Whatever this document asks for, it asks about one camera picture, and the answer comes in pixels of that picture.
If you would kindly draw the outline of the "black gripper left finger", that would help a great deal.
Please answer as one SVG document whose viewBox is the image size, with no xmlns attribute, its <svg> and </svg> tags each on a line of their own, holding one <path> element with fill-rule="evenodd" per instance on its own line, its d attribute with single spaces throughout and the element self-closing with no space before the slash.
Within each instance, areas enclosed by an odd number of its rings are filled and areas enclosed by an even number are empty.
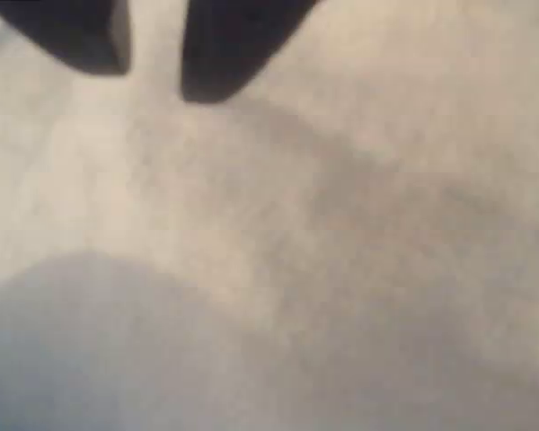
<svg viewBox="0 0 539 431">
<path fill-rule="evenodd" d="M 82 73 L 126 75 L 131 69 L 129 1 L 0 1 L 0 19 Z"/>
</svg>

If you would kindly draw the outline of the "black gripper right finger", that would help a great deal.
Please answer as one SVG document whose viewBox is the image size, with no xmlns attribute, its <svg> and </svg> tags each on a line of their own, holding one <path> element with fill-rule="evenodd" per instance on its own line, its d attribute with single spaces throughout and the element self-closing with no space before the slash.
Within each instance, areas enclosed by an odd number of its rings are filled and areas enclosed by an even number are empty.
<svg viewBox="0 0 539 431">
<path fill-rule="evenodd" d="M 262 70 L 316 1 L 189 1 L 181 45 L 180 92 L 219 103 Z"/>
</svg>

